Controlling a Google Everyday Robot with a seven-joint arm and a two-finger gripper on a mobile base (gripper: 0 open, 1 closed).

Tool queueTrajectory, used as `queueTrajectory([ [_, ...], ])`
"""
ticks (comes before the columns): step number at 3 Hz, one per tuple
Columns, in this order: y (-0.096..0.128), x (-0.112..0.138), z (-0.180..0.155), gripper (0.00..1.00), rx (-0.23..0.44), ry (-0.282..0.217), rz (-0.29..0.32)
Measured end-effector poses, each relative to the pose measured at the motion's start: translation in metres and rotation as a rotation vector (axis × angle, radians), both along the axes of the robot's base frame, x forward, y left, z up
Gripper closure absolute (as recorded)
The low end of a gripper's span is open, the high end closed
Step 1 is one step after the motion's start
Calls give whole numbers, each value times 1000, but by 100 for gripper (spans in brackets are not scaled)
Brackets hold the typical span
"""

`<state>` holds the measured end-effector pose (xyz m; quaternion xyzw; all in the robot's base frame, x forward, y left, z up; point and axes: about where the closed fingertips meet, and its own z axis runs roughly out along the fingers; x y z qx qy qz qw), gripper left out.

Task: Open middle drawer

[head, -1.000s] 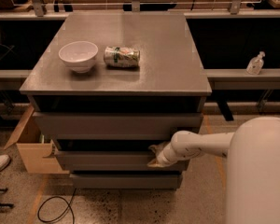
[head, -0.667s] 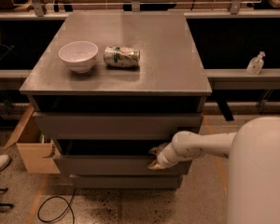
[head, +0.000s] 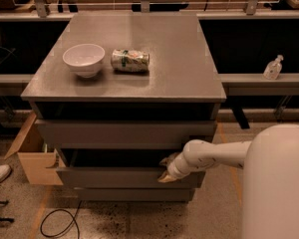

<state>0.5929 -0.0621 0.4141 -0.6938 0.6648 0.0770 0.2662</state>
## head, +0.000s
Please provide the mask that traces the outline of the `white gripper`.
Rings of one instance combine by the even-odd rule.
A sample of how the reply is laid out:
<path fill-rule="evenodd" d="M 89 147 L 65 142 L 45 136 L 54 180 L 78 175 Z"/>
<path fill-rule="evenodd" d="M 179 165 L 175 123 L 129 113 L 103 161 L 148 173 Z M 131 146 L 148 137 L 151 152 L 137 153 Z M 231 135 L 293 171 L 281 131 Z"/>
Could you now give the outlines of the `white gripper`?
<path fill-rule="evenodd" d="M 175 152 L 167 157 L 164 157 L 159 164 L 167 166 L 167 170 L 158 178 L 159 183 L 174 182 L 177 179 L 183 179 L 190 175 L 190 166 L 187 163 L 182 153 Z"/>

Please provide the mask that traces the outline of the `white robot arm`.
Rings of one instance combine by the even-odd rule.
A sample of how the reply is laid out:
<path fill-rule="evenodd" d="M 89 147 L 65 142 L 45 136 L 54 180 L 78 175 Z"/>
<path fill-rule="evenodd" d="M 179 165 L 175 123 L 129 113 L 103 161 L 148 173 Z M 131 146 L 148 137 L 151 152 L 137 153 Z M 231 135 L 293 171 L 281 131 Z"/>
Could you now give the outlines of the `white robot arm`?
<path fill-rule="evenodd" d="M 299 239 L 299 124 L 271 126 L 251 141 L 194 139 L 160 164 L 162 183 L 218 164 L 241 167 L 241 239 Z"/>

